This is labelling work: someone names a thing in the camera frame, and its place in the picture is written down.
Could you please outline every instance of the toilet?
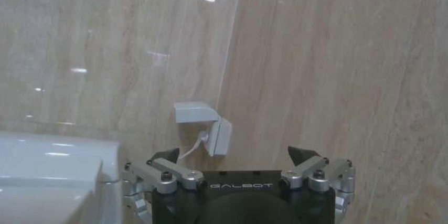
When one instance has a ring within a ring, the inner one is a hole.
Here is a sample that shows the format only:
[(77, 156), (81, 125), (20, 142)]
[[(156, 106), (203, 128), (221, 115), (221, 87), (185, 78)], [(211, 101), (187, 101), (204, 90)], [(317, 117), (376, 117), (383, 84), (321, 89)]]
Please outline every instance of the toilet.
[(119, 142), (0, 132), (0, 224), (123, 223)]

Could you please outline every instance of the robotic hand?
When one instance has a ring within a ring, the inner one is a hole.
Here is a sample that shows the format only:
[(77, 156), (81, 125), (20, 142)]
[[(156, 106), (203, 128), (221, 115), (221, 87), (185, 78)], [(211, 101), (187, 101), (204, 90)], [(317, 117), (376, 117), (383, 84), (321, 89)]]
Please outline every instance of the robotic hand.
[(340, 223), (355, 200), (351, 161), (288, 148), (292, 170), (200, 172), (176, 164), (179, 149), (123, 171), (124, 204), (143, 223)]

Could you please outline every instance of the screw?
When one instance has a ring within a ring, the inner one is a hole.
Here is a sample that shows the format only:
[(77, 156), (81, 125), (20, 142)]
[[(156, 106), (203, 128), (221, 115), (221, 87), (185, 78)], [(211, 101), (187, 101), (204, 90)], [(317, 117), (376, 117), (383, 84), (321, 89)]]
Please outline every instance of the screw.
[(324, 179), (325, 178), (325, 173), (323, 170), (316, 170), (315, 173), (313, 173), (313, 177), (317, 178), (317, 179)]
[(187, 177), (195, 178), (197, 175), (197, 172), (192, 171), (189, 174), (187, 174)]
[(173, 179), (173, 174), (171, 172), (163, 172), (160, 179), (163, 182), (171, 181)]

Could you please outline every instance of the white cable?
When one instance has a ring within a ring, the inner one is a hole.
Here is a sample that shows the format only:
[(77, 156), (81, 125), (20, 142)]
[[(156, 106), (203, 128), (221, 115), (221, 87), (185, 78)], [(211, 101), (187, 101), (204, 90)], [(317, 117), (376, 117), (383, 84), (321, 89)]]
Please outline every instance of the white cable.
[(196, 140), (196, 143), (192, 147), (192, 149), (185, 152), (180, 157), (179, 157), (179, 160), (181, 160), (183, 158), (185, 158), (200, 146), (201, 142), (207, 142), (208, 140), (208, 132), (207, 131), (201, 131), (199, 133), (199, 136), (197, 136), (197, 140)]

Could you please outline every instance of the beige tile wall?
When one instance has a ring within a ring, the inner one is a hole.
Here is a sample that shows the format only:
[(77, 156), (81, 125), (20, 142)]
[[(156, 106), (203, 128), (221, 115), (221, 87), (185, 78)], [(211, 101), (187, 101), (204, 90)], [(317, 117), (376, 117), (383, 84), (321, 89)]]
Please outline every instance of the beige tile wall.
[(448, 0), (0, 0), (0, 130), (145, 159), (192, 144), (172, 103), (201, 100), (233, 138), (191, 165), (287, 168), (313, 148), (357, 166), (345, 223), (447, 223), (447, 16)]
[(237, 0), (0, 0), (0, 129), (189, 146), (173, 102), (217, 104)]
[(312, 148), (357, 166), (345, 223), (448, 223), (447, 28), (448, 0), (240, 0), (209, 166)]

